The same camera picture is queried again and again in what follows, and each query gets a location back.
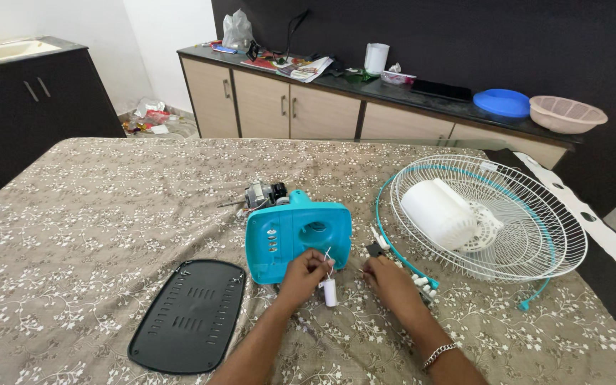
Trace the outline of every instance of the cabinet handle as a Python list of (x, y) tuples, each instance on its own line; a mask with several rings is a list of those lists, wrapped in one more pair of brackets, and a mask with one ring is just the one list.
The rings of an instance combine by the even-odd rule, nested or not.
[(27, 83), (25, 80), (23, 80), (22, 82), (25, 83), (25, 86), (27, 87), (27, 90), (30, 91), (30, 95), (32, 95), (32, 98), (35, 99), (35, 101), (39, 101), (39, 99), (37, 99), (37, 95), (35, 95), (35, 92), (32, 91), (32, 88), (30, 87), (30, 84)]
[(229, 99), (229, 94), (227, 93), (227, 79), (222, 81), (222, 90), (225, 92), (225, 99)]
[(47, 86), (45, 86), (45, 83), (38, 77), (37, 80), (40, 83), (40, 86), (42, 86), (42, 90), (45, 91), (45, 94), (47, 94), (47, 97), (51, 97), (51, 95), (49, 94), (49, 91), (47, 90)]

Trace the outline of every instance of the white jug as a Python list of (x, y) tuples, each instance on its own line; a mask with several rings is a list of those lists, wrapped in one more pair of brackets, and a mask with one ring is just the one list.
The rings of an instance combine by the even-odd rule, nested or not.
[(378, 42), (368, 44), (365, 52), (365, 71), (371, 75), (380, 75), (387, 64), (389, 46)]

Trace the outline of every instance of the bed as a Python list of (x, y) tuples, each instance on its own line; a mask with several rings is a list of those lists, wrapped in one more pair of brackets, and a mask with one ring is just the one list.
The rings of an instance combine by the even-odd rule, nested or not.
[[(353, 249), (289, 321), (273, 384), (427, 384), (398, 321), (360, 279), (381, 184), (409, 162), (468, 149), (305, 140), (75, 138), (0, 191), (0, 384), (204, 384), (127, 359), (151, 299), (181, 262), (246, 268), (238, 199), (253, 179), (284, 181), (353, 216)], [(492, 384), (616, 384), (616, 322), (576, 273), (552, 280), (531, 310), (530, 284), (466, 278), (417, 252), (389, 216), (399, 250), (441, 282), (433, 313)], [(246, 283), (231, 349), (276, 297)]]

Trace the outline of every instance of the kitchen counter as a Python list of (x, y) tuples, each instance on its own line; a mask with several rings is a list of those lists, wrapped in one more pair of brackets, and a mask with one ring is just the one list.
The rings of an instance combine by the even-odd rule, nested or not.
[(537, 125), (529, 117), (502, 117), (501, 115), (492, 114), (491, 112), (480, 109), (475, 106), (474, 103), (462, 103), (410, 92), (410, 85), (407, 84), (394, 85), (385, 83), (381, 79), (362, 83), (348, 83), (343, 77), (334, 77), (328, 74), (322, 74), (311, 83), (300, 83), (293, 79), (277, 75), (272, 71), (241, 64), (243, 60), (247, 59), (244, 53), (229, 54), (216, 52), (210, 47), (183, 48), (179, 49), (177, 53), (194, 60), (201, 60), (210, 62), (211, 64), (233, 68), (235, 70), (273, 77), (283, 82), (303, 84), (305, 86), (321, 88), (326, 91), (349, 94), (350, 96), (359, 95), (360, 99), (368, 101), (385, 101), (399, 106), (418, 108), (450, 117), (501, 127), (523, 134), (540, 136), (560, 142), (570, 149), (573, 148), (574, 144), (583, 142), (580, 135), (564, 135), (552, 132), (549, 129)]
[(42, 57), (42, 56), (48, 56), (48, 55), (57, 55), (59, 53), (64, 53), (64, 52), (68, 52), (68, 51), (75, 51), (77, 49), (88, 49), (87, 47), (85, 47), (83, 45), (80, 45), (80, 44), (77, 44), (77, 43), (73, 43), (73, 42), (69, 42), (67, 40), (55, 38), (53, 36), (37, 36), (37, 37), (32, 37), (32, 38), (22, 38), (22, 39), (15, 39), (15, 40), (4, 40), (4, 41), (1, 42), (1, 44), (4, 45), (7, 42), (33, 41), (33, 40), (34, 41), (45, 42), (47, 44), (53, 45), (55, 47), (58, 47), (59, 49), (55, 49), (53, 51), (31, 53), (30, 55), (15, 56), (15, 57), (10, 57), (10, 58), (6, 58), (6, 59), (1, 59), (0, 60), (0, 65), (6, 65), (6, 64), (18, 62), (18, 61), (21, 61), (21, 60), (30, 60), (30, 59), (33, 59), (35, 57)]

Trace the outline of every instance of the smartphone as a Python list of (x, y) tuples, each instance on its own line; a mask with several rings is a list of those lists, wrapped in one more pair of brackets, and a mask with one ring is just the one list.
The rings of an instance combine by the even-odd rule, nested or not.
[(472, 92), (469, 88), (450, 86), (443, 83), (427, 82), (426, 80), (415, 80), (411, 92), (418, 94), (443, 97), (445, 99), (463, 101), (469, 103), (472, 101)]

